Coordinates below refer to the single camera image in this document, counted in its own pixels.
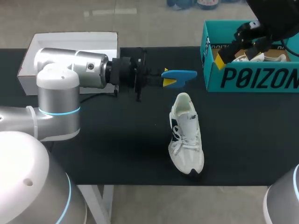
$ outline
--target black cable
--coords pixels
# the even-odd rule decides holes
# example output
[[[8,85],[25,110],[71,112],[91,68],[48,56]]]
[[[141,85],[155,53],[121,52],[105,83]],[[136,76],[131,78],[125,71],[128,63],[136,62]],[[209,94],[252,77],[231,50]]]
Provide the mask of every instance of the black cable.
[[[96,93],[96,94],[93,94],[93,95],[88,96],[88,97],[86,97],[85,99],[81,100],[81,101],[80,101],[80,104],[82,104],[82,103],[84,103],[84,102],[86,102],[86,101],[88,101],[88,100],[90,100],[90,99],[92,99],[92,98],[95,98],[95,97],[97,97],[97,96],[103,96],[103,95],[105,95],[105,96],[110,96],[110,97],[116,97],[116,95],[115,95],[114,93],[104,93],[104,92],[102,92],[102,93]],[[53,149],[53,147],[54,147],[54,144],[55,144],[55,142],[53,141],[53,142],[51,143],[50,147],[49,147],[49,152],[50,152],[50,153],[52,152],[52,149]]]
[[[281,44],[282,44],[282,46],[283,46],[288,52],[290,52],[292,55],[295,55],[296,57],[299,57],[299,54],[298,54],[298,53],[296,53],[296,52],[292,51],[291,49],[289,49],[289,47],[285,44],[285,41],[284,41],[284,40],[281,41]]]

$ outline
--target white box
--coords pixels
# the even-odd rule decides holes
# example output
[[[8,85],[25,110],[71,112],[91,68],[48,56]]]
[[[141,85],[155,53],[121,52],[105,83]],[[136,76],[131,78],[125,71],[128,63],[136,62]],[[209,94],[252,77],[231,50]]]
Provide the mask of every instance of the white box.
[[[37,95],[36,75],[33,62],[42,48],[61,48],[106,54],[111,61],[118,57],[116,32],[67,32],[35,34],[19,69],[18,79],[26,95]],[[114,92],[108,84],[105,89],[80,88],[80,93]]]

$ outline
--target yellow plastic part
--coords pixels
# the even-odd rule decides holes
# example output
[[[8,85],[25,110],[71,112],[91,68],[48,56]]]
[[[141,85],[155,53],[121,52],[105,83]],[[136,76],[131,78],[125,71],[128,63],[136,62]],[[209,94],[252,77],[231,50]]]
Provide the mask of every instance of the yellow plastic part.
[[[176,79],[165,78],[165,79],[163,80],[163,87],[166,87],[166,86],[168,86],[168,85],[174,84],[174,83],[176,83],[176,82],[177,82]]]
[[[221,70],[225,67],[225,63],[221,59],[220,55],[217,54],[217,57],[215,59],[215,64],[217,65],[218,69]]]

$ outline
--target table leg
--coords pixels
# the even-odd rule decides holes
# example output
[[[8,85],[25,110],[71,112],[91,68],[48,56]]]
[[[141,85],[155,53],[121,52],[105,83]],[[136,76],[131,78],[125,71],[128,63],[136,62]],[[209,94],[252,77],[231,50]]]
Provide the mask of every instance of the table leg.
[[[111,219],[114,185],[104,185],[103,202]]]
[[[106,205],[97,185],[78,185],[97,224],[111,224]]]

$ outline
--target teal shoebox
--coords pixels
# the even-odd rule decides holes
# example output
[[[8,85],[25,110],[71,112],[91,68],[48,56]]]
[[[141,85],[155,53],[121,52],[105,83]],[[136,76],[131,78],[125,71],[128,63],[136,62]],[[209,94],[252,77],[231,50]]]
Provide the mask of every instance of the teal shoebox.
[[[231,62],[219,70],[214,62],[219,49],[229,45],[237,28],[248,21],[205,21],[200,55],[206,89],[210,92],[299,92],[299,58],[288,53],[280,42],[266,56],[285,54],[287,62]],[[285,40],[299,52],[299,35]]]

